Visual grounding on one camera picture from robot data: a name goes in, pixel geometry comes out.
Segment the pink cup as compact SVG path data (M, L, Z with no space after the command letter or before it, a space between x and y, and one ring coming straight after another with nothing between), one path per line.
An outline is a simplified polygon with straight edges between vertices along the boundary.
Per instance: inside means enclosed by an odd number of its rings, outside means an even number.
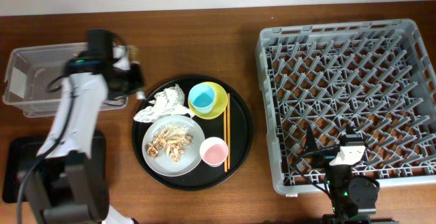
M200 145L200 157L207 165L219 167L225 159L224 140L218 137L205 139Z

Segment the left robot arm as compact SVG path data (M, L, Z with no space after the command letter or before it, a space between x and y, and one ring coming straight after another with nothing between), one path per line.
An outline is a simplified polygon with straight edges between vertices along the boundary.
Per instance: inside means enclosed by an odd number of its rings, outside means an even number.
M65 64L61 80L52 127L20 183L17 223L24 199L38 223L135 223L110 205L92 154L100 107L143 87L139 64L130 61L126 44L89 46Z

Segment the brown snack wrapper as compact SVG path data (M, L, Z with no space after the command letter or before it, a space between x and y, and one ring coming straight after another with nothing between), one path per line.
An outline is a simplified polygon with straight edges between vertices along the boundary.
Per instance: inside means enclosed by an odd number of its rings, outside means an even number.
M131 63L135 63L135 64L140 64L140 53L139 53L139 49L136 46L132 46L129 45L129 60ZM140 88L137 92L136 92L136 99L138 100L145 100L146 99L146 95L144 93L144 91L142 90L142 88Z

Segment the white napkin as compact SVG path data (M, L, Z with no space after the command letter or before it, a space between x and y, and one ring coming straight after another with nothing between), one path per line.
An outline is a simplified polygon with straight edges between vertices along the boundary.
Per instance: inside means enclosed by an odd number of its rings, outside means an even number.
M154 123L159 119L172 115L186 115L193 118L195 114L186 106L185 94L177 84L154 95L150 105L137 112L134 120L139 123Z

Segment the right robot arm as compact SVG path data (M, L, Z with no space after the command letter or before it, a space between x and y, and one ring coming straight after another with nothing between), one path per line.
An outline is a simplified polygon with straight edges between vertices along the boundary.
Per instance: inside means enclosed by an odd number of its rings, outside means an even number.
M352 168L362 160L367 149L363 137L351 126L345 128L339 143L318 148L312 129L307 129L307 139L302 159L310 159L313 169L324 170L322 190L332 203L332 214L325 214L321 222L373 223L376 213L379 183L368 176L354 176Z

